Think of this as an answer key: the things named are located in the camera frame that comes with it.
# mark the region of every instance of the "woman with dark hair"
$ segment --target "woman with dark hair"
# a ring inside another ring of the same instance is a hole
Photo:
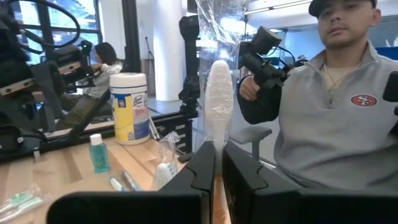
[[[83,89],[82,95],[63,94],[62,109],[68,114],[57,123],[57,129],[67,129],[78,125],[99,98],[109,88],[109,77],[119,73],[123,68],[112,45],[103,42],[95,46],[97,64],[91,66],[95,73],[95,87]]]

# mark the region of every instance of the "black camera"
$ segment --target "black camera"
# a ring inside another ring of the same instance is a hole
[[[289,77],[287,72],[291,67],[278,69],[271,65],[271,61],[262,58],[262,55],[267,55],[281,42],[282,38],[277,34],[265,27],[260,27],[252,41],[241,43],[239,50],[241,60],[238,68],[246,67],[250,70],[254,74],[254,81],[262,89],[271,90],[275,86],[282,87]]]

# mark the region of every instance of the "zipper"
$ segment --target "zipper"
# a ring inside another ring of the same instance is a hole
[[[317,72],[321,77],[322,77],[322,86],[324,89],[324,94],[325,94],[325,101],[326,101],[326,105],[328,109],[332,109],[333,108],[333,99],[336,96],[336,93],[338,93],[338,90],[341,88],[343,82],[350,76],[352,76],[353,74],[355,74],[356,72],[359,72],[361,70],[364,70],[365,68],[369,68],[370,66],[377,64],[377,62],[370,62],[367,63],[366,65],[362,65],[359,68],[349,72],[349,74],[347,74],[344,79],[341,81],[340,85],[336,88],[335,93],[333,94],[333,97],[330,97],[329,92],[328,92],[328,88],[326,86],[326,80],[325,77],[322,75],[322,72],[315,68],[313,65],[309,64],[308,62],[304,63],[304,65],[306,65],[307,67],[311,68],[312,70],[314,70],[315,72]]]

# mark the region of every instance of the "office chair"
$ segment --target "office chair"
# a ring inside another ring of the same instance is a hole
[[[268,135],[272,134],[270,128],[254,125],[240,130],[238,133],[231,134],[230,140],[238,144],[247,144],[251,142],[253,159],[260,161],[260,142]]]

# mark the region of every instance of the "49ers logo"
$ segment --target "49ers logo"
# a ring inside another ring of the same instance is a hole
[[[355,104],[356,106],[370,107],[376,105],[377,99],[376,97],[371,95],[360,94],[353,96],[351,98],[351,102],[353,102],[353,104]]]

